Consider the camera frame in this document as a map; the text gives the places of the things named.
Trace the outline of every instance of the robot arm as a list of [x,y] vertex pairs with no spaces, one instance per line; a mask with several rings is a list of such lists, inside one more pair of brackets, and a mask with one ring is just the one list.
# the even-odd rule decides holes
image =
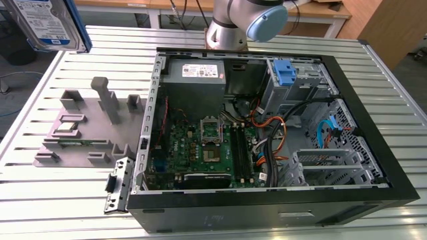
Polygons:
[[217,50],[242,50],[247,46],[247,37],[255,42],[267,42],[287,20],[283,0],[215,0],[207,45]]

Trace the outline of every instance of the power supply label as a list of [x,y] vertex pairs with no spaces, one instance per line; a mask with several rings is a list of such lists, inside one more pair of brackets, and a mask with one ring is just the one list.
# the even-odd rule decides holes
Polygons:
[[36,37],[47,44],[67,45],[71,42],[50,0],[15,0],[22,15]]
[[186,78],[219,78],[217,65],[186,64],[182,66],[182,76]]

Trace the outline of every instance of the table leg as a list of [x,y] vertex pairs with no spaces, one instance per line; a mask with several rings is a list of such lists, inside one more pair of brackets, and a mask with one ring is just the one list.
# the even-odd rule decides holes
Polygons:
[[333,24],[329,26],[327,32],[325,34],[325,38],[335,39],[342,30],[345,23],[346,23],[345,18],[335,18]]
[[150,25],[152,29],[160,29],[160,11],[159,9],[148,9]]

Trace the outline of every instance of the gray 3d-printed holder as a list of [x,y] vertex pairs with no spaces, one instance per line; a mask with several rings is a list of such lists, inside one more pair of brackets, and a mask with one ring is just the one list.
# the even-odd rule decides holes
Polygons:
[[107,85],[106,77],[94,78],[91,87],[99,98],[83,98],[78,90],[64,91],[64,108],[35,156],[36,167],[111,168],[116,160],[135,159],[144,99],[139,95],[118,99]]

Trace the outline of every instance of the ram slot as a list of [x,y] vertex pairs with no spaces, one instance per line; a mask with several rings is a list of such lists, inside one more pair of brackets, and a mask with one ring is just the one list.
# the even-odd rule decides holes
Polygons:
[[238,129],[239,150],[241,150],[241,164],[243,169],[243,178],[249,180],[251,178],[251,166],[249,156],[249,142],[246,136],[246,129]]
[[231,153],[234,160],[234,177],[237,181],[251,178],[251,166],[249,158],[249,146],[245,128],[233,128],[231,136]]
[[241,181],[243,177],[243,169],[241,166],[241,151],[239,151],[239,141],[237,128],[230,130],[230,140],[231,140],[231,154],[233,154],[233,166],[234,166],[234,177],[237,181]]

